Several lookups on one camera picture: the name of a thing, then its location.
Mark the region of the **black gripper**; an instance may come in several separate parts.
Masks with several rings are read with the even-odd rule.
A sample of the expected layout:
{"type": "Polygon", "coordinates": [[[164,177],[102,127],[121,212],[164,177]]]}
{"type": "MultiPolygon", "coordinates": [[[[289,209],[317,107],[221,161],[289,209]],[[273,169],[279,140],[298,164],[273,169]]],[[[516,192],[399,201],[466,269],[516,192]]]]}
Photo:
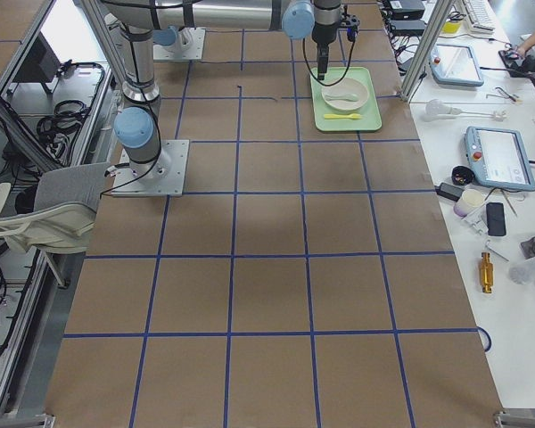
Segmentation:
{"type": "Polygon", "coordinates": [[[352,52],[358,37],[360,19],[348,12],[316,12],[315,25],[311,38],[317,46],[317,74],[316,80],[324,80],[328,69],[329,46],[337,37],[339,29],[347,30],[347,39],[351,42],[348,65],[350,66],[352,52]]]}

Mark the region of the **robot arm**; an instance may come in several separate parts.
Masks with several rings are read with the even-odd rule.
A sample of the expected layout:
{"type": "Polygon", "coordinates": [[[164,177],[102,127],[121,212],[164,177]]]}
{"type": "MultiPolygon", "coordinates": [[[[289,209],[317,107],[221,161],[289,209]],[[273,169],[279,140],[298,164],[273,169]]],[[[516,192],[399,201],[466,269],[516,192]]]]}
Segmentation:
{"type": "Polygon", "coordinates": [[[341,29],[350,41],[360,20],[341,1],[104,1],[117,18],[124,42],[123,90],[131,103],[146,110],[160,100],[154,81],[153,33],[201,27],[282,31],[288,38],[311,37],[317,46],[317,76],[327,72],[330,45],[341,29]]]}
{"type": "Polygon", "coordinates": [[[190,31],[186,31],[185,28],[178,29],[174,26],[154,30],[152,38],[154,44],[160,45],[171,52],[185,51],[193,43],[190,31]]]}

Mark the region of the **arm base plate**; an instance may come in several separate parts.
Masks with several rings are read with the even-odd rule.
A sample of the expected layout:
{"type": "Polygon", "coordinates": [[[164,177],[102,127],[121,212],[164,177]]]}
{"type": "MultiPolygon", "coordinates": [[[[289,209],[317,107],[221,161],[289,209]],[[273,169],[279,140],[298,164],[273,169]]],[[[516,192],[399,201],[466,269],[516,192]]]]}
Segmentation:
{"type": "Polygon", "coordinates": [[[185,28],[185,30],[190,31],[192,35],[192,45],[185,51],[171,52],[153,43],[153,58],[156,62],[188,62],[199,61],[202,58],[206,29],[185,28]]]}
{"type": "Polygon", "coordinates": [[[185,173],[189,154],[188,140],[163,140],[160,158],[148,174],[151,163],[138,165],[129,160],[125,150],[121,163],[128,165],[115,171],[111,196],[153,197],[181,196],[185,185],[185,173]]]}

